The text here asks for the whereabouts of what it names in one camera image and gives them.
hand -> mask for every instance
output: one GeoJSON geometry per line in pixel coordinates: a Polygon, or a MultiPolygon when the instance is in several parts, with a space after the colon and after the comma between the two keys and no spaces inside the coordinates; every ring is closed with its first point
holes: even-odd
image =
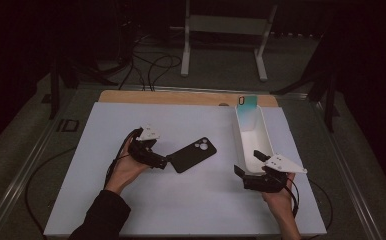
{"type": "MultiPolygon", "coordinates": [[[[287,181],[287,187],[292,189],[292,181],[295,178],[294,173],[289,173],[287,177],[291,181],[287,181]]],[[[297,228],[295,218],[292,212],[292,198],[290,194],[282,189],[278,193],[262,193],[262,197],[267,202],[271,213],[274,215],[280,227],[283,240],[301,239],[297,228]]]]}
{"type": "Polygon", "coordinates": [[[105,186],[105,190],[112,191],[118,195],[130,183],[132,183],[144,170],[149,168],[148,165],[137,162],[129,153],[128,146],[132,141],[132,136],[128,139],[118,162],[112,172],[112,175],[105,186]]]}

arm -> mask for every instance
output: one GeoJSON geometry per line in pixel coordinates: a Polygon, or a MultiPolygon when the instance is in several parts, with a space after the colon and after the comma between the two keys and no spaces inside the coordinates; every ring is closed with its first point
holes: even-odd
{"type": "MultiPolygon", "coordinates": [[[[294,173],[289,173],[288,178],[293,181],[294,173]]],[[[289,189],[292,182],[287,181],[289,189]]],[[[292,212],[292,201],[290,194],[285,190],[278,193],[262,193],[264,201],[267,202],[271,213],[274,215],[283,240],[300,240],[300,234],[292,212]]]]}
{"type": "Polygon", "coordinates": [[[96,197],[87,211],[83,224],[71,234],[70,240],[118,239],[119,232],[131,211],[121,198],[121,192],[140,173],[149,168],[128,154],[130,142],[131,138],[125,144],[105,189],[96,197]]]}

cable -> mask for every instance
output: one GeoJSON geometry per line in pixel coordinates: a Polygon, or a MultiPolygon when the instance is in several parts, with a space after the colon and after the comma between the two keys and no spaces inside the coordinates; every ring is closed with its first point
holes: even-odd
{"type": "Polygon", "coordinates": [[[125,144],[127,143],[128,139],[130,139],[130,137],[132,137],[134,134],[139,133],[140,130],[141,130],[141,128],[134,129],[133,131],[130,132],[130,134],[128,134],[128,136],[127,136],[127,137],[124,139],[124,141],[122,142],[122,145],[121,145],[121,147],[119,148],[119,151],[118,151],[118,153],[116,154],[115,159],[112,161],[111,165],[110,165],[109,168],[108,168],[108,171],[106,172],[106,178],[105,178],[105,185],[104,185],[104,187],[106,186],[106,184],[108,183],[109,179],[111,178],[111,175],[112,175],[112,173],[113,173],[113,170],[114,170],[114,168],[115,168],[116,163],[118,162],[118,160],[119,160],[120,158],[124,158],[124,157],[129,156],[129,155],[124,155],[124,156],[120,157],[120,155],[121,155],[122,151],[124,150],[124,146],[125,146],[125,144]]]}
{"type": "Polygon", "coordinates": [[[143,40],[150,38],[150,37],[152,37],[152,34],[147,34],[147,35],[140,37],[140,39],[138,40],[139,44],[144,45],[144,46],[153,46],[153,45],[158,45],[159,43],[163,42],[161,40],[155,40],[154,42],[153,41],[152,42],[144,42],[143,41],[143,40]]]}
{"type": "Polygon", "coordinates": [[[140,84],[142,85],[142,91],[146,91],[146,84],[144,83],[144,79],[143,79],[143,76],[142,76],[142,73],[140,71],[140,69],[136,66],[134,66],[134,69],[137,71],[137,74],[139,75],[139,82],[140,84]]]}
{"type": "Polygon", "coordinates": [[[44,240],[47,240],[48,238],[47,238],[45,235],[43,235],[44,229],[43,229],[43,227],[41,226],[40,222],[37,220],[37,218],[34,216],[34,213],[32,212],[31,207],[30,207],[30,204],[29,204],[29,201],[28,201],[28,190],[29,190],[31,181],[32,181],[32,179],[34,178],[35,174],[36,174],[42,167],[44,167],[47,163],[49,163],[50,161],[52,161],[52,160],[54,160],[54,159],[56,159],[56,158],[58,158],[58,157],[60,157],[60,156],[62,156],[62,155],[65,155],[65,154],[67,154],[67,153],[69,153],[69,152],[72,152],[72,151],[75,150],[75,149],[76,149],[76,147],[70,148],[70,149],[68,149],[68,150],[66,150],[66,151],[63,151],[63,152],[61,152],[61,153],[59,153],[59,154],[57,154],[57,155],[55,155],[55,156],[53,156],[53,157],[47,159],[46,161],[44,161],[42,164],[40,164],[40,166],[38,166],[38,167],[34,170],[34,172],[31,174],[30,178],[28,179],[27,184],[25,185],[25,194],[24,194],[24,203],[25,203],[25,206],[26,206],[26,208],[27,208],[27,210],[28,210],[28,214],[30,215],[31,219],[34,221],[34,223],[35,223],[37,229],[40,231],[40,234],[42,235],[42,237],[43,237],[44,240]]]}
{"type": "Polygon", "coordinates": [[[130,74],[131,74],[131,71],[133,71],[133,68],[134,68],[134,62],[133,62],[133,58],[131,57],[131,61],[130,61],[130,70],[128,71],[127,75],[125,75],[125,77],[124,77],[124,79],[122,80],[122,82],[119,84],[118,90],[121,90],[122,85],[124,85],[125,81],[127,81],[128,77],[129,77],[130,74]]]}
{"type": "Polygon", "coordinates": [[[147,60],[147,59],[144,59],[140,56],[138,56],[137,54],[133,54],[134,57],[142,60],[142,61],[145,61],[149,64],[151,64],[151,66],[149,67],[149,70],[148,70],[148,74],[147,74],[147,81],[148,81],[148,84],[149,84],[149,88],[151,91],[155,91],[155,84],[156,84],[156,81],[161,78],[165,73],[167,73],[171,68],[175,68],[177,66],[179,66],[181,64],[181,58],[177,57],[177,56],[173,56],[173,55],[170,55],[170,54],[166,54],[164,52],[137,52],[137,53],[152,53],[152,54],[164,54],[164,56],[161,56],[161,57],[158,57],[157,59],[155,59],[153,62],[147,60]],[[169,58],[171,63],[169,65],[160,65],[158,64],[159,61],[165,59],[165,58],[169,58]],[[154,78],[152,80],[151,78],[151,72],[152,72],[152,69],[154,67],[158,67],[158,68],[164,68],[165,70],[159,75],[157,76],[156,78],[154,78]]]}
{"type": "Polygon", "coordinates": [[[296,189],[296,193],[297,193],[297,195],[298,195],[297,200],[298,200],[298,205],[299,205],[300,202],[299,202],[299,190],[298,190],[298,187],[297,187],[296,184],[292,181],[292,179],[287,178],[287,180],[289,180],[290,182],[292,182],[293,186],[294,186],[295,189],[296,189]]]}
{"type": "Polygon", "coordinates": [[[293,210],[292,210],[292,212],[293,212],[293,217],[296,218],[296,214],[298,213],[298,210],[299,210],[298,201],[296,200],[296,197],[293,194],[292,190],[290,190],[290,188],[288,188],[287,186],[284,186],[284,189],[290,194],[290,196],[293,199],[293,210]]]}
{"type": "MultiPolygon", "coordinates": [[[[327,198],[328,204],[330,205],[330,220],[329,220],[328,224],[326,225],[326,230],[328,231],[328,229],[330,228],[331,224],[333,223],[333,213],[334,213],[334,211],[333,211],[333,204],[332,204],[331,199],[328,196],[327,192],[324,191],[324,189],[320,185],[318,185],[316,182],[312,181],[310,178],[308,178],[308,180],[309,180],[310,183],[314,184],[317,188],[319,188],[321,190],[321,192],[327,198]]],[[[315,239],[315,238],[317,238],[319,236],[320,235],[315,235],[313,237],[308,238],[308,240],[315,239]]]]}

white tabletop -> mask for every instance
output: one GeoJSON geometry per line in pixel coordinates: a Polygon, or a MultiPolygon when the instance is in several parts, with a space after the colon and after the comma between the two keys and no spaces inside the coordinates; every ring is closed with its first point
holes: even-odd
{"type": "MultiPolygon", "coordinates": [[[[302,165],[281,108],[263,108],[274,152],[302,165]]],[[[233,172],[237,154],[232,107],[96,103],[68,169],[47,223],[46,235],[69,235],[103,188],[105,174],[124,138],[133,129],[151,124],[161,138],[153,147],[171,154],[201,137],[217,153],[178,174],[171,164],[148,169],[122,197],[131,214],[121,235],[132,236],[259,236],[279,233],[258,192],[243,189],[233,172]]],[[[326,233],[305,174],[297,174],[300,192],[296,216],[303,235],[326,233]]]]}

sleeve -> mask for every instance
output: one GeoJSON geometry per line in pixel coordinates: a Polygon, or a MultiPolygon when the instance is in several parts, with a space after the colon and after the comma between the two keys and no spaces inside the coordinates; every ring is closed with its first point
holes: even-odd
{"type": "Polygon", "coordinates": [[[131,208],[118,194],[102,190],[87,211],[84,222],[69,240],[118,239],[131,208]]]}

